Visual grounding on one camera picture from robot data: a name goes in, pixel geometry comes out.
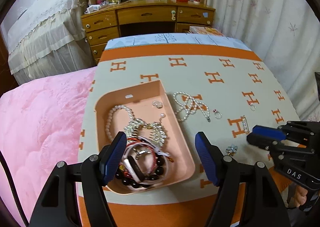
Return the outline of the white curtain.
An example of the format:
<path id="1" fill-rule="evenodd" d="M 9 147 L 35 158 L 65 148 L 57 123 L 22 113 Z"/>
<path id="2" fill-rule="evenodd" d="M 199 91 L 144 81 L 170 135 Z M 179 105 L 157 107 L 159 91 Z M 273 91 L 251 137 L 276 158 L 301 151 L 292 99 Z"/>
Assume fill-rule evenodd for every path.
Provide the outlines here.
<path id="1" fill-rule="evenodd" d="M 267 65 L 302 120 L 319 119 L 319 20 L 306 0 L 207 0 L 214 27 Z"/>

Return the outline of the blue flower brooch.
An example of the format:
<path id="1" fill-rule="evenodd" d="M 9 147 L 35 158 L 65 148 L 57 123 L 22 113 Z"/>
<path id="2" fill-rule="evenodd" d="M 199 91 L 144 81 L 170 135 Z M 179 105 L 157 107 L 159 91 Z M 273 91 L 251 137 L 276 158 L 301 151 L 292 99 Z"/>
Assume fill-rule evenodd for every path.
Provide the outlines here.
<path id="1" fill-rule="evenodd" d="M 227 153 L 227 155 L 230 156 L 230 157 L 232 157 L 233 155 L 235 155 L 235 154 L 237 153 L 237 151 L 238 151 L 238 146 L 236 146 L 236 145 L 234 145 L 234 144 L 232 144 L 232 145 L 230 145 L 230 146 L 228 146 L 228 147 L 226 148 L 226 153 Z"/>

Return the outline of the orange H pattern blanket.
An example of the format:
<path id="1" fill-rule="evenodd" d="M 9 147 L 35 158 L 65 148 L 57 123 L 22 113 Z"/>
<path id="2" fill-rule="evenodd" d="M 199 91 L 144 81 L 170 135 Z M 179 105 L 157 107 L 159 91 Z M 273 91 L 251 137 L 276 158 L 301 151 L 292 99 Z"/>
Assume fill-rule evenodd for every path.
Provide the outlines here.
<path id="1" fill-rule="evenodd" d="M 196 153 L 194 138 L 204 132 L 221 151 L 238 146 L 235 159 L 262 161 L 273 167 L 269 154 L 248 145 L 241 119 L 249 127 L 277 127 L 298 115 L 285 90 L 252 51 L 214 45 L 157 44 L 104 51 L 95 71 L 85 107 L 78 159 L 99 153 L 94 106 L 104 94 L 160 80 L 172 109 L 186 92 L 221 117 L 204 118 L 200 110 L 179 123 L 195 163 L 195 173 L 177 184 L 129 195 L 107 187 L 104 194 L 117 226 L 204 226 L 217 188 L 208 180 Z"/>

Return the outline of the peach plastic jewelry box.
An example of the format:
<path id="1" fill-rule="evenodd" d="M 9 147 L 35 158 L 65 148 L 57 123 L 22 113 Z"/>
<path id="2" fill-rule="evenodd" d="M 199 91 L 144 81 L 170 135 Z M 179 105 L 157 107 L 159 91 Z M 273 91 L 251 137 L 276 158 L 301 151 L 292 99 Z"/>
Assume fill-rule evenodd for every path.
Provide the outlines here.
<path id="1" fill-rule="evenodd" d="M 118 172 L 107 188 L 121 195 L 185 181 L 195 163 L 160 80 L 118 89 L 95 103 L 98 147 L 127 137 Z"/>

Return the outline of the blue patterned bed sheet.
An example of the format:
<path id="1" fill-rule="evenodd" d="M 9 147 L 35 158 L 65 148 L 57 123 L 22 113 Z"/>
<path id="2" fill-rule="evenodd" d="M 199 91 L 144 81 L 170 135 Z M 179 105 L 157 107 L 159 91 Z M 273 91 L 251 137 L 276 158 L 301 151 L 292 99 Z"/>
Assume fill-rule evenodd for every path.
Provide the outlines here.
<path id="1" fill-rule="evenodd" d="M 201 35 L 195 33 L 155 33 L 120 37 L 109 40 L 105 46 L 105 50 L 156 44 L 216 45 L 251 51 L 251 49 L 248 48 L 242 41 L 235 38 L 216 35 Z"/>

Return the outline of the wooden desk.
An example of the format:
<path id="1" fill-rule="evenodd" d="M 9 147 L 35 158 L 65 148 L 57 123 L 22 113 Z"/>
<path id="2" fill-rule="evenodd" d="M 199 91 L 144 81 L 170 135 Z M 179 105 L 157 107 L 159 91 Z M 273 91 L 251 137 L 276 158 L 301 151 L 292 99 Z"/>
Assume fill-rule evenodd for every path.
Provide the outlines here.
<path id="1" fill-rule="evenodd" d="M 88 0 L 99 4 L 103 0 Z M 116 0 L 81 17 L 93 59 L 99 62 L 108 41 L 151 33 L 183 33 L 195 25 L 210 27 L 215 9 L 206 0 Z"/>

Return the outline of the pink quilt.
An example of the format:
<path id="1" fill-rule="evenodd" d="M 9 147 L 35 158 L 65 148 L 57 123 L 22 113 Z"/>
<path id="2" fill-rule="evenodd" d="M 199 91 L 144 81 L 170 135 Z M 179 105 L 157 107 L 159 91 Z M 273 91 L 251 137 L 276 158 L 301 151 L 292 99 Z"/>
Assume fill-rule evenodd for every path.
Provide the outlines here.
<path id="1" fill-rule="evenodd" d="M 27 218 L 56 163 L 78 161 L 95 70 L 36 79 L 1 97 L 1 152 Z"/>

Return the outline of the rhinestone leaf hair comb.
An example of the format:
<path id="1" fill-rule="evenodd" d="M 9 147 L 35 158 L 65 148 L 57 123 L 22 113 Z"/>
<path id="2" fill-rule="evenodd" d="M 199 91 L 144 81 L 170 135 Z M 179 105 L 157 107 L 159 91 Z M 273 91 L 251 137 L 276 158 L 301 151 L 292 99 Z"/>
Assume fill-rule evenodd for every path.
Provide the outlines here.
<path id="1" fill-rule="evenodd" d="M 164 127 L 159 122 L 148 124 L 140 118 L 130 120 L 129 124 L 124 127 L 124 133 L 127 139 L 139 137 L 139 133 L 143 130 L 150 131 L 150 141 L 152 144 L 163 147 L 167 139 L 167 133 Z"/>

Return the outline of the round pearl brooch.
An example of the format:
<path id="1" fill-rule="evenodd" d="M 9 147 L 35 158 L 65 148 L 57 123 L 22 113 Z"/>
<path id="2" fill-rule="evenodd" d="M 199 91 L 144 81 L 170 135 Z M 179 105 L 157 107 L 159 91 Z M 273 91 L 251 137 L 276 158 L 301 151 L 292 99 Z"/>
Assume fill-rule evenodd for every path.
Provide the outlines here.
<path id="1" fill-rule="evenodd" d="M 158 101 L 158 100 L 154 100 L 154 101 L 152 102 L 152 105 L 153 105 L 154 107 L 156 107 L 157 109 L 163 108 L 163 103 L 162 103 L 161 101 Z"/>

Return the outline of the lace covered furniture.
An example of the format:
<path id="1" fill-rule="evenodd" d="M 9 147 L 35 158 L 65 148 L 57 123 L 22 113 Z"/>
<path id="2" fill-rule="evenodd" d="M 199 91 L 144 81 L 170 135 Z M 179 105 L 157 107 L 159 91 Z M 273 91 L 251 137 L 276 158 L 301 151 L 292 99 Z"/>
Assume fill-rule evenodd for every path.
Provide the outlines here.
<path id="1" fill-rule="evenodd" d="M 88 0 L 35 0 L 8 32 L 8 65 L 17 83 L 94 65 L 81 16 Z"/>

